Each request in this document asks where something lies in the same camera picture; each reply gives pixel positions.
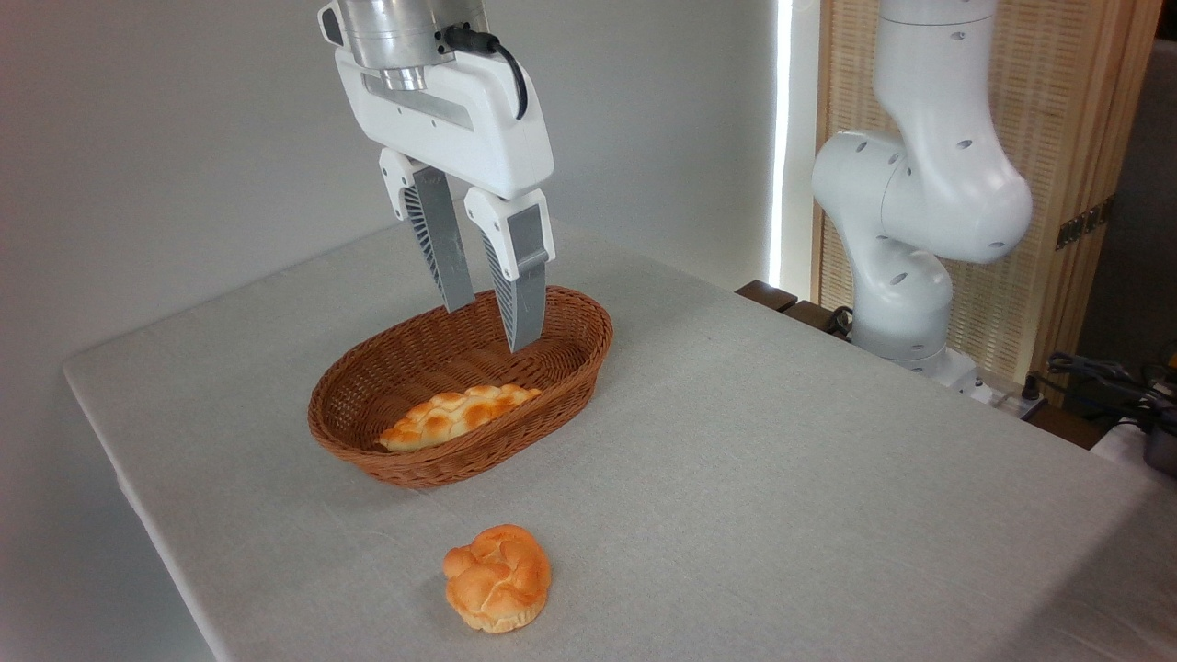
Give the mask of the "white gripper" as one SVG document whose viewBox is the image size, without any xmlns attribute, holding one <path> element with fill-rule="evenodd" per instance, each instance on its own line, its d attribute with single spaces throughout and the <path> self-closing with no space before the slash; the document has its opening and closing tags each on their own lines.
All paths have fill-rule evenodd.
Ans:
<svg viewBox="0 0 1177 662">
<path fill-rule="evenodd" d="M 554 172 L 541 105 L 531 99 L 517 120 L 508 64 L 461 51 L 426 67 L 421 91 L 387 88 L 346 49 L 335 49 L 335 64 L 359 126 L 385 146 L 379 164 L 394 216 L 411 226 L 448 313 L 474 302 L 474 285 L 446 176 L 478 186 L 466 212 L 483 231 L 508 347 L 527 347 L 541 336 L 545 265 L 556 257 L 538 188 Z"/>
</svg>

